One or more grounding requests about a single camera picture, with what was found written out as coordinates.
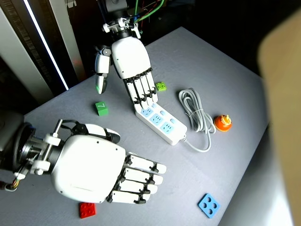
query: green wire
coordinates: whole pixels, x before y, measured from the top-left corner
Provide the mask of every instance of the green wire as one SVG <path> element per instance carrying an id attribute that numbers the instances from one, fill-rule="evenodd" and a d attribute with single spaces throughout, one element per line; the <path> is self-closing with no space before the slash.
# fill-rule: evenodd
<path id="1" fill-rule="evenodd" d="M 137 22 L 137 21 L 142 21 L 142 20 L 144 20 L 145 18 L 148 18 L 150 15 L 152 15 L 153 13 L 155 13 L 159 8 L 161 8 L 161 6 L 163 5 L 163 3 L 164 3 L 164 0 L 161 0 L 161 3 L 160 3 L 160 5 L 158 5 L 157 8 L 155 8 L 155 9 L 154 9 L 153 11 L 151 11 L 149 14 L 144 15 L 143 17 L 139 18 L 138 20 L 136 20 L 136 22 Z"/>
<path id="2" fill-rule="evenodd" d="M 137 15 L 137 9 L 138 9 L 138 0 L 136 0 L 135 15 Z"/>

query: blurry tan object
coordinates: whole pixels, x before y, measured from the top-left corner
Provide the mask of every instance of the blurry tan object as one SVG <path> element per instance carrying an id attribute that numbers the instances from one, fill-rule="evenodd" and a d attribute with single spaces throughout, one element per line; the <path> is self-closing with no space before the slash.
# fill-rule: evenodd
<path id="1" fill-rule="evenodd" d="M 301 10 L 264 39 L 259 65 L 294 224 L 301 226 Z"/>

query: led light strip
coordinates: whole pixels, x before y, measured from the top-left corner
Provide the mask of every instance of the led light strip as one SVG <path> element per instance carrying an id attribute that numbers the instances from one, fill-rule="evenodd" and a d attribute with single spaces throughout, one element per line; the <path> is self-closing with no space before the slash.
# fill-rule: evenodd
<path id="1" fill-rule="evenodd" d="M 33 14 L 33 12 L 32 12 L 32 8 L 30 7 L 30 5 L 29 5 L 29 3 L 28 3 L 27 0 L 24 0 L 24 3 L 25 3 L 25 6 L 26 6 L 26 8 L 27 8 L 27 10 L 28 10 L 28 12 L 29 12 L 31 18 L 32 18 L 32 21 L 33 21 L 34 25 L 35 25 L 36 28 L 37 28 L 37 31 L 38 31 L 38 33 L 39 33 L 41 39 L 42 39 L 42 42 L 43 42 L 43 44 L 44 44 L 44 46 L 45 46 L 45 48 L 46 48 L 46 50 L 47 50 L 47 52 L 48 52 L 48 54 L 49 54 L 51 60 L 52 60 L 52 63 L 53 63 L 53 65 L 55 66 L 55 69 L 56 69 L 58 75 L 60 76 L 60 78 L 61 78 L 61 80 L 62 80 L 62 82 L 63 82 L 63 84 L 64 84 L 66 90 L 68 90 L 69 88 L 68 88 L 68 86 L 67 86 L 67 84 L 66 84 L 66 82 L 65 82 L 65 79 L 63 78 L 63 75 L 62 75 L 60 69 L 58 68 L 58 66 L 57 66 L 57 64 L 56 64 L 56 61 L 55 61 L 55 59 L 54 59 L 54 57 L 53 57 L 53 55 L 52 55 L 52 53 L 51 53 L 51 51 L 50 51 L 50 49 L 49 49 L 49 46 L 48 46 L 48 44 L 47 44 L 47 42 L 46 42 L 46 40 L 45 40 L 45 38 L 44 38 L 44 35 L 43 35 L 43 33 L 42 33 L 41 29 L 40 29 L 40 26 L 38 25 L 38 22 L 37 22 L 37 20 L 36 20 L 36 17 L 34 16 L 34 14 Z"/>

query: robotic hand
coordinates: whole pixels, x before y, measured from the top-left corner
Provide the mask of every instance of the robotic hand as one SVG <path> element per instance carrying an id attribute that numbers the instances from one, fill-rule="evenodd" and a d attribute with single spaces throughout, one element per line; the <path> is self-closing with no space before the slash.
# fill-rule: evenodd
<path id="1" fill-rule="evenodd" d="M 126 153 L 117 145 L 120 135 L 113 130 L 59 120 L 54 132 L 42 140 L 34 135 L 31 124 L 23 123 L 23 116 L 1 111 L 0 115 L 4 119 L 0 126 L 0 167 L 13 171 L 16 177 L 4 186 L 6 191 L 15 191 L 28 172 L 45 172 L 51 173 L 55 189 L 68 198 L 140 204 L 148 201 L 163 181 L 158 174 L 164 174 L 166 166 Z M 69 128 L 65 123 L 75 126 Z M 58 136 L 60 128 L 71 131 L 66 141 Z"/>
<path id="2" fill-rule="evenodd" d="M 116 71 L 124 81 L 135 109 L 147 109 L 148 106 L 152 106 L 158 101 L 158 96 L 151 74 L 149 55 L 139 40 L 141 36 L 138 24 L 131 19 L 121 17 L 104 24 L 103 31 L 106 33 L 112 31 L 116 41 L 111 48 L 103 47 L 97 52 L 95 59 L 97 92 L 102 94 L 106 89 L 110 57 L 112 57 Z M 132 32 L 135 32 L 137 38 L 132 37 Z"/>

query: green block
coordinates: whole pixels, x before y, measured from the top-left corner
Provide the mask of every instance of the green block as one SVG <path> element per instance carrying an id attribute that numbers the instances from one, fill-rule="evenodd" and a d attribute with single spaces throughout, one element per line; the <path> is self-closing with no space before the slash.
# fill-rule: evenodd
<path id="1" fill-rule="evenodd" d="M 166 91 L 167 90 L 167 87 L 164 82 L 156 83 L 156 87 L 157 87 L 158 91 Z"/>
<path id="2" fill-rule="evenodd" d="M 96 103 L 95 106 L 99 116 L 107 115 L 109 113 L 109 109 L 105 105 L 104 101 Z"/>

